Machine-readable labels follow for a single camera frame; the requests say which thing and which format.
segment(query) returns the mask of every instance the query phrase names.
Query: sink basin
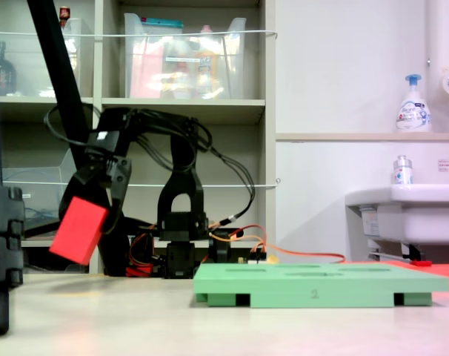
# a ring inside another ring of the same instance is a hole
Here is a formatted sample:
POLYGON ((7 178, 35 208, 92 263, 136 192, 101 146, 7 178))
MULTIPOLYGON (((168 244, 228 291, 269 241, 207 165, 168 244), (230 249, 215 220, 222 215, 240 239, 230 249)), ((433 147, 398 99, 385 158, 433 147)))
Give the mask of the sink basin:
POLYGON ((365 234, 375 240, 449 244, 449 185, 389 185, 355 191, 347 206, 362 212, 365 234))

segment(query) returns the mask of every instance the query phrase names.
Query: white table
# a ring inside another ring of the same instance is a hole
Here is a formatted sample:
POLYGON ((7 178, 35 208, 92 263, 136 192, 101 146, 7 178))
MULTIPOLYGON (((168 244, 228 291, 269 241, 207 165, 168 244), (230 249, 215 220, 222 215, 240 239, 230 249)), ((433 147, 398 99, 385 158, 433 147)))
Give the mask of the white table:
POLYGON ((449 355, 449 293, 432 307, 208 308, 191 280, 25 279, 0 356, 449 355))

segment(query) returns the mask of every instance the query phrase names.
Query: green tray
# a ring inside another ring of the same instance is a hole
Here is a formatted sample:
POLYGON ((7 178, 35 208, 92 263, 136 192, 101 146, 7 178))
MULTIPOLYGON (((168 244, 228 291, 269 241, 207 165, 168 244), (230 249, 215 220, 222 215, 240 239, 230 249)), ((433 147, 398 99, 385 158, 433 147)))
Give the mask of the green tray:
POLYGON ((391 265, 202 264, 197 302, 253 308, 430 306, 449 278, 391 265))

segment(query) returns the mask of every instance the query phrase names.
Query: white shelf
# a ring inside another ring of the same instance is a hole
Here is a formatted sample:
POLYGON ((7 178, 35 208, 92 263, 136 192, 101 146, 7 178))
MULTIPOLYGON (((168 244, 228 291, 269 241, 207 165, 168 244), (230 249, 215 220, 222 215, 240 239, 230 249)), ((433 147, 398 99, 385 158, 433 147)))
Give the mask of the white shelf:
MULTIPOLYGON (((50 247, 52 240, 22 240, 22 247, 50 247)), ((258 241, 236 241, 231 243, 231 248, 252 248, 258 241)), ((208 248, 208 241, 193 241, 196 248, 208 248)), ((154 241, 156 248, 167 248, 168 241, 154 241)))
POLYGON ((277 133, 277 142, 310 142, 310 141, 449 141, 449 133, 277 133))
POLYGON ((53 240, 22 240, 22 247, 50 247, 53 240))
MULTIPOLYGON (((92 104, 92 98, 82 98, 92 104)), ((2 122, 43 123, 44 115, 56 104, 56 98, 40 96, 0 96, 2 122)))
POLYGON ((105 108, 125 106, 135 109, 151 109, 196 117, 203 124, 212 125, 257 125, 265 109, 265 100, 221 99, 221 100, 175 100, 103 98, 105 108))
MULTIPOLYGON (((208 248, 209 242, 206 240, 202 241, 192 241, 195 244, 196 248, 208 248)), ((256 241, 236 241, 234 243, 231 243, 231 248, 252 248, 257 244, 256 241)), ((156 248, 167 248, 168 241, 158 241, 154 240, 154 247, 156 248)))
POLYGON ((123 5, 149 7, 258 7, 260 0, 121 0, 123 5))

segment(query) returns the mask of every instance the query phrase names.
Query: soap dispenser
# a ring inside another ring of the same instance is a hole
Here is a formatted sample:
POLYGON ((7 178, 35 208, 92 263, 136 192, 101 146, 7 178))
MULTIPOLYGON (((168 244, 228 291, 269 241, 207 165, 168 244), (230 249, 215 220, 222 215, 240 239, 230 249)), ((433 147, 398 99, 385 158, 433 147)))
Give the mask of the soap dispenser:
POLYGON ((422 79, 419 74, 405 77, 409 82, 409 93, 402 101, 399 115, 396 120, 398 132, 431 132, 432 116, 427 102, 417 90, 417 82, 422 79))

